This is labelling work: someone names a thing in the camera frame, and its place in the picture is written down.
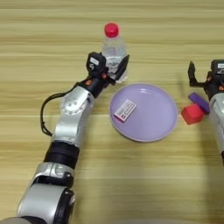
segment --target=bottle label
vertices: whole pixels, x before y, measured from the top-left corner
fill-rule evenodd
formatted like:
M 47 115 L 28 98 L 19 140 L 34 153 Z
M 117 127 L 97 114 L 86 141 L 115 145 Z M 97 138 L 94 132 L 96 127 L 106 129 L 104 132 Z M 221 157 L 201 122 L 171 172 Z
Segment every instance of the bottle label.
M 116 70 L 118 68 L 118 65 L 120 64 L 121 62 L 121 57 L 120 56 L 113 56 L 113 57 L 107 57 L 107 64 L 106 66 L 108 67 L 108 71 L 110 73 L 113 73 L 115 74 L 116 73 Z

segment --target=clear plastic bottle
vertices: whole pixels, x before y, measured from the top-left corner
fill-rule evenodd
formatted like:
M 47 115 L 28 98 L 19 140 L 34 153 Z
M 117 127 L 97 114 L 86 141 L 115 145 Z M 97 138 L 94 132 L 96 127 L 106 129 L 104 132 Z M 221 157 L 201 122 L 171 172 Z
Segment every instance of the clear plastic bottle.
M 102 55 L 107 59 L 108 71 L 110 73 L 115 73 L 119 63 L 127 56 L 126 43 L 125 40 L 119 36 L 119 27 L 117 24 L 106 24 L 104 31 L 106 37 L 102 43 Z M 122 83 L 127 78 L 128 73 L 126 70 L 117 82 Z

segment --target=wood grain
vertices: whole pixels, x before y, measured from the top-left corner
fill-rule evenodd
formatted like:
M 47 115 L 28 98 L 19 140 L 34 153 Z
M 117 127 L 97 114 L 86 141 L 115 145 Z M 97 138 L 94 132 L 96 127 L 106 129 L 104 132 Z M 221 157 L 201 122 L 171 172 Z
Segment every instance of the wood grain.
M 181 111 L 193 91 L 189 61 L 203 81 L 211 60 L 223 58 L 223 11 L 222 0 L 0 1 L 0 219 L 16 215 L 48 148 L 42 101 L 86 76 L 88 53 L 101 50 L 102 28 L 115 21 L 131 56 L 129 79 L 107 88 L 89 119 L 72 223 L 223 223 L 224 169 L 208 117 L 187 126 L 179 116 L 163 141 L 136 143 L 108 115 L 114 92 L 131 83 L 163 88 Z M 59 102 L 46 113 L 53 129 Z

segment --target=red cube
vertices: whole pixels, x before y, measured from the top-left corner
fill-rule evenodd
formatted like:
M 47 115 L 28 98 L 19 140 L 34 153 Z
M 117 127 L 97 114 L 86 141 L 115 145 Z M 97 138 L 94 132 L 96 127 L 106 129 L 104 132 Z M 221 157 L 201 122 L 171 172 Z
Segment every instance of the red cube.
M 190 125 L 200 122 L 204 115 L 204 112 L 198 104 L 194 103 L 190 106 L 184 107 L 181 115 L 184 117 L 186 123 Z

